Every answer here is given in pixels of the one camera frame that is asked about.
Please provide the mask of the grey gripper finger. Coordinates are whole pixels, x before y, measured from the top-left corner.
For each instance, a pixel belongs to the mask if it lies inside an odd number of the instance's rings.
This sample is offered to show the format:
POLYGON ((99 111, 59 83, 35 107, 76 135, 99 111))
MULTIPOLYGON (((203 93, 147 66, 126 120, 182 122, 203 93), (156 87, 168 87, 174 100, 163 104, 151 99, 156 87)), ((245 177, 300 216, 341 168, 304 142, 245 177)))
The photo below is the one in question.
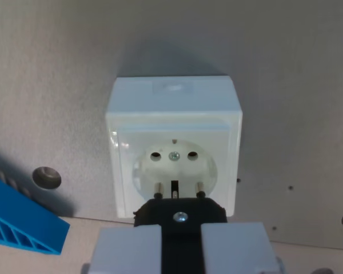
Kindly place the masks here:
POLYGON ((262 223, 212 223, 201 226, 206 273, 280 273, 262 223))
POLYGON ((89 273, 161 273, 160 225, 103 228, 94 248, 89 273))

